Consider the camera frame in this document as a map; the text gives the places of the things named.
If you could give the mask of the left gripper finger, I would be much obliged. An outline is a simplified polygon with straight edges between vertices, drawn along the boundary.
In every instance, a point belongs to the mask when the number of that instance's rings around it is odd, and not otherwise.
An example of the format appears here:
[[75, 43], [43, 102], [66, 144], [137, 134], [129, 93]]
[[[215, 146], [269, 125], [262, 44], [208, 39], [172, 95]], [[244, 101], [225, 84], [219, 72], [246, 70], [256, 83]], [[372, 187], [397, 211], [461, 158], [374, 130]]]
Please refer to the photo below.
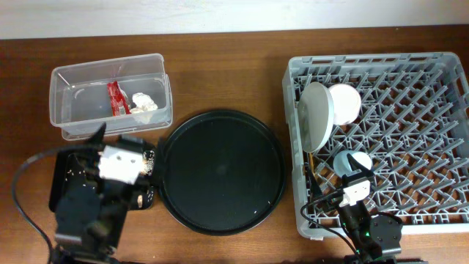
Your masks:
[[102, 145], [105, 132], [106, 132], [106, 123], [104, 122], [98, 128], [98, 130], [94, 134], [92, 134], [89, 139], [87, 139], [87, 143], [92, 144], [92, 145]]
[[154, 186], [160, 186], [163, 182], [163, 177], [166, 174], [166, 162], [165, 162], [165, 148], [166, 141], [163, 138], [159, 138], [158, 144], [153, 149], [154, 151], [154, 165], [152, 169], [152, 184]]

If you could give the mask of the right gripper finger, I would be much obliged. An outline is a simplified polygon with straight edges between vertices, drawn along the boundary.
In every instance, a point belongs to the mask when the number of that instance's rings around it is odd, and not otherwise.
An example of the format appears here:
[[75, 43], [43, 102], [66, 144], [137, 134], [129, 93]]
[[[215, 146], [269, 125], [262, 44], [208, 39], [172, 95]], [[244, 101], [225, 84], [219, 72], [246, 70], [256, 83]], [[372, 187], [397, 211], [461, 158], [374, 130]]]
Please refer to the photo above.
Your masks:
[[352, 171], [347, 174], [348, 180], [358, 180], [362, 178], [371, 179], [374, 177], [372, 171], [372, 159], [367, 155], [359, 155], [357, 160], [352, 154], [347, 154], [347, 161]]
[[319, 199], [322, 195], [323, 195], [323, 192], [314, 176], [314, 173], [312, 172], [311, 170], [311, 167], [308, 166], [306, 168], [306, 174], [309, 178], [309, 182], [310, 182], [310, 191], [311, 191], [311, 198], [310, 200], [316, 200], [316, 199]]

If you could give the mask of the light blue cup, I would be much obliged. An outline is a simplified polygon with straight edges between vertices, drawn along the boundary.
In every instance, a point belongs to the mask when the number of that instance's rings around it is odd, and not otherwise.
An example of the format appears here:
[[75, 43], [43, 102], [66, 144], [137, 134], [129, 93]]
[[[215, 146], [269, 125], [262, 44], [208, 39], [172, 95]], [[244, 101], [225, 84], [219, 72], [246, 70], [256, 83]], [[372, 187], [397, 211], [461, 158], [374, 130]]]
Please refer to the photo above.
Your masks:
[[353, 150], [344, 150], [339, 152], [333, 160], [333, 170], [340, 178], [352, 172], [352, 167], [350, 166], [350, 163], [347, 159], [348, 154], [350, 154], [358, 163], [365, 166], [367, 169], [372, 168], [372, 159], [367, 153]]

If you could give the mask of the wooden chopstick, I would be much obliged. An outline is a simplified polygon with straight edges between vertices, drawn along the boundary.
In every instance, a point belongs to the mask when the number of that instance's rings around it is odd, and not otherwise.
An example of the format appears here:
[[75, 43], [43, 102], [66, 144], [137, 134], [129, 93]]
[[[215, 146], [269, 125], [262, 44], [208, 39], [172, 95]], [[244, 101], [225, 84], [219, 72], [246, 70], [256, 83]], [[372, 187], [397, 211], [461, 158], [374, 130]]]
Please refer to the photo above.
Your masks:
[[308, 153], [308, 160], [311, 173], [314, 174], [314, 156], [312, 153]]

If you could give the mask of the red snack wrapper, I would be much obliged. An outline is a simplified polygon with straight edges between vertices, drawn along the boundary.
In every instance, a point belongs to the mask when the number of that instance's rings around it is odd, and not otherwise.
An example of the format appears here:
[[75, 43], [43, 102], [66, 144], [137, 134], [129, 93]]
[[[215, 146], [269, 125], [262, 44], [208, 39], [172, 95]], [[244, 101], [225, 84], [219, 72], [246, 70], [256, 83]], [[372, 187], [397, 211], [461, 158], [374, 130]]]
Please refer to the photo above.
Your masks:
[[130, 114], [130, 104], [125, 92], [120, 88], [117, 81], [107, 83], [108, 96], [110, 98], [111, 110], [114, 117]]

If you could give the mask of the white tissue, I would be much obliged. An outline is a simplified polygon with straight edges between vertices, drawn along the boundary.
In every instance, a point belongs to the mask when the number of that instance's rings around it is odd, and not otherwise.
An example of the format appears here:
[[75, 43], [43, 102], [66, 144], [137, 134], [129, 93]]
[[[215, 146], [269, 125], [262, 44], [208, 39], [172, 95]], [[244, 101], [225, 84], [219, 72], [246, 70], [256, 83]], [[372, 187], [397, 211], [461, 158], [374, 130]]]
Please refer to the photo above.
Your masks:
[[158, 110], [158, 105], [153, 99], [142, 92], [133, 94], [132, 101], [136, 106], [130, 109], [131, 114]]

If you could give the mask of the grey plate with food scraps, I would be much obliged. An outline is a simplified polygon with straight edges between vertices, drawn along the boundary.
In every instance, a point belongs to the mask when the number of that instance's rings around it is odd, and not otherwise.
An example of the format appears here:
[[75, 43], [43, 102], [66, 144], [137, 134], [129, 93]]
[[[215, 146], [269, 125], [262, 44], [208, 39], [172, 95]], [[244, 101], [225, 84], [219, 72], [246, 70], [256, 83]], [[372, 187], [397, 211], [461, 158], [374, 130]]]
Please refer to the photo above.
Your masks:
[[298, 103], [302, 148], [307, 153], [320, 150], [333, 128], [333, 99], [328, 88], [312, 82], [304, 88]]

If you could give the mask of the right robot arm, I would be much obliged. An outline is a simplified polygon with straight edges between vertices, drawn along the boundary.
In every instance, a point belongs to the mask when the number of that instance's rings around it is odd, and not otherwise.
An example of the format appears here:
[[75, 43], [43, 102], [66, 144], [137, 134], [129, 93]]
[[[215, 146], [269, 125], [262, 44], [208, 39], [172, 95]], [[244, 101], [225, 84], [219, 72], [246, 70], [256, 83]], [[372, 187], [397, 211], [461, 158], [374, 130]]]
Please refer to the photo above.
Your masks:
[[[310, 224], [340, 237], [353, 251], [344, 258], [345, 263], [396, 263], [402, 252], [403, 221], [390, 213], [372, 214], [364, 203], [372, 192], [374, 172], [362, 164], [350, 151], [342, 152], [334, 159], [344, 167], [341, 186], [327, 195], [315, 196], [300, 209], [301, 216]], [[321, 206], [334, 209], [344, 234], [320, 224], [306, 215], [309, 208]]]

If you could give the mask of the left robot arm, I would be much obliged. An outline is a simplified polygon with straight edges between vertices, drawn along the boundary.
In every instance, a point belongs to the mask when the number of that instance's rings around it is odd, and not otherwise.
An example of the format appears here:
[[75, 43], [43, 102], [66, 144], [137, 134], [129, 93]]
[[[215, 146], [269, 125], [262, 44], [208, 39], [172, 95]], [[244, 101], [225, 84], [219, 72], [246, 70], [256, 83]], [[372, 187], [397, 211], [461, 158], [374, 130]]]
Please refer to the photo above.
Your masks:
[[163, 151], [106, 126], [56, 156], [49, 209], [56, 219], [52, 263], [116, 263], [128, 212], [152, 207], [165, 170]]

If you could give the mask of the grey dishwasher rack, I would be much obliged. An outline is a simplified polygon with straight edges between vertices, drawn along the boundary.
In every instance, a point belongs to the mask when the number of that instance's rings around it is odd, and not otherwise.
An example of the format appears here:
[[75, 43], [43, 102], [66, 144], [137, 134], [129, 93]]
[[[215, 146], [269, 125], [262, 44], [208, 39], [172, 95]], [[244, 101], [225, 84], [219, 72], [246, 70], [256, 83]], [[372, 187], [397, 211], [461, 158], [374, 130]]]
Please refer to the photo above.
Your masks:
[[[314, 153], [314, 176], [324, 194], [339, 186], [333, 158], [343, 150], [370, 155], [375, 177], [366, 207], [400, 217], [405, 235], [468, 231], [468, 82], [449, 52], [297, 56], [282, 80], [292, 150], [292, 189], [298, 232], [334, 236], [310, 224], [300, 209], [311, 198], [308, 154], [300, 142], [298, 103], [312, 82], [348, 84], [362, 104], [358, 118], [335, 126]], [[337, 232], [339, 215], [309, 208], [306, 215]]]

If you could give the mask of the black rectangular tray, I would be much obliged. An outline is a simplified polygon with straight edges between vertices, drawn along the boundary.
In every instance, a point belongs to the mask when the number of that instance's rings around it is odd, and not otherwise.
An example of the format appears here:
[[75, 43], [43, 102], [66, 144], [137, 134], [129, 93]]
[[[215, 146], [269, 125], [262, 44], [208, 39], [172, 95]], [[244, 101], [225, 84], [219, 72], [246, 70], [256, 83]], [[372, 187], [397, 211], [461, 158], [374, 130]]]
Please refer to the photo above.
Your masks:
[[[98, 191], [103, 180], [94, 175], [94, 169], [89, 168], [88, 150], [68, 150], [57, 154], [53, 174], [53, 182], [48, 207], [51, 212], [56, 210], [59, 200], [70, 188], [77, 186], [90, 187]], [[155, 187], [144, 179], [136, 185], [132, 194], [130, 210], [146, 210], [151, 208], [154, 200]]]

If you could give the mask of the pile of food scraps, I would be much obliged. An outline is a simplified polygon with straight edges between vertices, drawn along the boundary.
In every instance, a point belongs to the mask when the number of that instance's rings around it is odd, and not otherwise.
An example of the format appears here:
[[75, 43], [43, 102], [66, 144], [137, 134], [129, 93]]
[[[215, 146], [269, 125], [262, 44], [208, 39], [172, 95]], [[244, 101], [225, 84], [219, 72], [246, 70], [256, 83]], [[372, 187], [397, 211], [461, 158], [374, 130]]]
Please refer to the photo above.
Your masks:
[[103, 151], [77, 151], [65, 155], [65, 172], [61, 196], [77, 187], [90, 188], [97, 194], [106, 191], [109, 183], [125, 183], [132, 187], [131, 210], [152, 206], [155, 187], [150, 180], [155, 165], [155, 151], [142, 150], [139, 157], [130, 150], [105, 147]]

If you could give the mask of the clear plastic bin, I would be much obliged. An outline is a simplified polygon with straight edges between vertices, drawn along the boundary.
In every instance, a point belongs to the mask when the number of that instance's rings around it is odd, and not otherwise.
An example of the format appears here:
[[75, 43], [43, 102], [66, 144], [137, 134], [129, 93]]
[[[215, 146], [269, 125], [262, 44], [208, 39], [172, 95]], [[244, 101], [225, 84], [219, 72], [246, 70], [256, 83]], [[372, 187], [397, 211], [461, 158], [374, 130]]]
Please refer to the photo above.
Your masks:
[[[127, 95], [130, 109], [136, 106], [133, 96], [138, 93], [149, 96], [157, 108], [114, 116], [108, 93], [113, 82]], [[53, 69], [49, 117], [68, 141], [87, 139], [102, 124], [106, 124], [107, 136], [169, 127], [173, 120], [172, 94], [163, 56], [127, 56]]]

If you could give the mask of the black round tray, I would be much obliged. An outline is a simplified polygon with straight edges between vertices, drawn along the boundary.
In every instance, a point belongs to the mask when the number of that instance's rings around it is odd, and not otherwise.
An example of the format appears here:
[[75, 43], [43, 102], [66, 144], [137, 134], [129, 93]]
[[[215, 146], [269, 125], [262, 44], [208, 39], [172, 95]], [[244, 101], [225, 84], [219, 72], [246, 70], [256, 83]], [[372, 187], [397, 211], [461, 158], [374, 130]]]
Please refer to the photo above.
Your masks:
[[168, 212], [205, 235], [234, 235], [263, 222], [280, 202], [287, 168], [280, 141], [241, 111], [198, 114], [159, 142], [158, 194]]

